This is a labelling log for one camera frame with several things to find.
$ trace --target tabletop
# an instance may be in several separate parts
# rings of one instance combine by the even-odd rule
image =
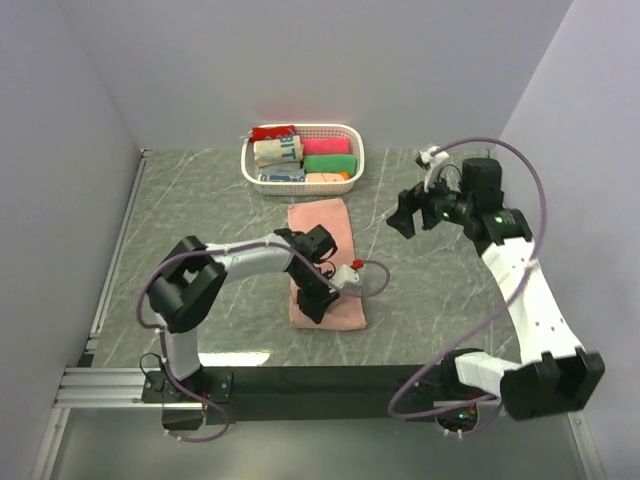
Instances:
[[[465,151],[454,160],[483,153]],[[412,149],[367,149],[364,175],[342,196],[356,256],[379,260],[392,274],[382,294],[363,300],[365,330],[298,330],[288,316],[288,275],[254,276],[225,285],[199,327],[203,364],[206,358],[232,365],[425,363],[493,313],[503,302],[500,291],[460,227],[417,228],[416,236],[405,240],[385,223],[398,193],[424,175],[416,155]],[[292,203],[320,199],[258,194],[242,177],[240,149],[154,150],[140,168],[99,321],[95,367],[137,366],[141,355],[159,350],[157,336],[137,324],[135,303],[148,275],[180,239],[197,235],[205,243],[230,243],[262,237],[286,226]],[[374,268],[363,271],[365,291],[383,280]],[[152,315],[145,307],[146,318]],[[508,315],[465,346],[519,360]]]

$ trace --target pink towel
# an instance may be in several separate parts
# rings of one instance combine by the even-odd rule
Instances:
[[[304,138],[302,139],[305,155],[334,155],[351,153],[347,137]]]
[[[336,265],[351,265],[355,259],[353,236],[347,206],[340,198],[320,200],[289,206],[289,228],[293,231],[307,232],[320,224],[333,236],[338,251],[331,257]],[[291,282],[291,300],[289,318],[297,328],[320,328],[322,330],[361,330],[367,326],[362,310],[362,300],[358,297],[340,297],[333,302],[324,314],[320,325],[304,315],[296,304],[298,287]]]

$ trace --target laundry basket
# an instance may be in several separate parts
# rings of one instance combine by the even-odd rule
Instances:
[[[263,195],[342,195],[351,190],[364,172],[364,147],[360,134],[351,127],[338,124],[296,124],[295,127],[301,139],[347,137],[351,153],[356,157],[355,175],[344,182],[263,182],[259,180],[258,167],[253,159],[253,144],[245,139],[240,159],[244,177]]]

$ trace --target green cloth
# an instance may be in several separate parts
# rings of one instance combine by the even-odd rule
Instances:
[[[347,172],[350,177],[356,173],[355,155],[308,155],[304,157],[304,170],[307,173]]]

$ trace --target basket rim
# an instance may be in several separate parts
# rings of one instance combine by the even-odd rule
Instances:
[[[362,137],[360,136],[360,134],[355,128],[352,128],[348,125],[343,125],[341,123],[267,123],[264,125],[259,125],[259,127],[272,128],[272,127],[280,127],[283,125],[294,125],[295,127],[340,127],[340,128],[349,130],[356,137],[356,140],[358,141],[358,150],[359,150],[358,153],[360,154],[360,159],[362,159],[362,161],[358,162],[358,171],[353,177],[343,182],[336,182],[336,185],[348,185],[350,183],[355,183],[356,180],[362,177],[362,174],[364,173],[364,145],[362,144]],[[247,153],[248,145],[249,145],[249,138],[245,138],[242,144],[242,156],[240,158],[240,168],[242,170],[242,175],[244,175],[244,178],[249,180],[254,185],[272,185],[272,186],[283,186],[283,187],[294,186],[294,185],[300,186],[300,182],[263,182],[262,180],[258,180],[256,178],[253,178],[251,175],[249,175],[249,172],[247,171],[247,167],[245,165],[246,162],[244,161]],[[327,184],[327,182],[304,182],[304,185],[327,186],[329,184]]]

